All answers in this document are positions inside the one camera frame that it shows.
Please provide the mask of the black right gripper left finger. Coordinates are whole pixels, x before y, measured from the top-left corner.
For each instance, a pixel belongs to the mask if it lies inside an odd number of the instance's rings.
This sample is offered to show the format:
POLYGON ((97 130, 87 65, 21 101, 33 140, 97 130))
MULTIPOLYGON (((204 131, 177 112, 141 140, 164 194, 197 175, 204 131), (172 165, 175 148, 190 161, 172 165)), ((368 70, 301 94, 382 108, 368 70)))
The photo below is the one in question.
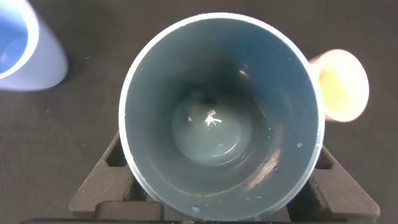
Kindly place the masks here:
POLYGON ((78 218, 161 220, 164 207, 140 186, 124 157, 119 133, 68 204, 78 218))

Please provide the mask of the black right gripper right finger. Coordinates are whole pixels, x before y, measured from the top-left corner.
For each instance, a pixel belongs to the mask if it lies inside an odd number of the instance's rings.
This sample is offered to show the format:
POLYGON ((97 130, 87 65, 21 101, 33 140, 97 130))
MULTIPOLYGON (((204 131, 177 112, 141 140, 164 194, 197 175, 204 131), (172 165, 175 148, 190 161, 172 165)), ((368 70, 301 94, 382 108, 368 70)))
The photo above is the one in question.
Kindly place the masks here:
POLYGON ((293 222, 317 223, 375 223, 381 213, 379 205, 325 147, 287 211, 293 222))

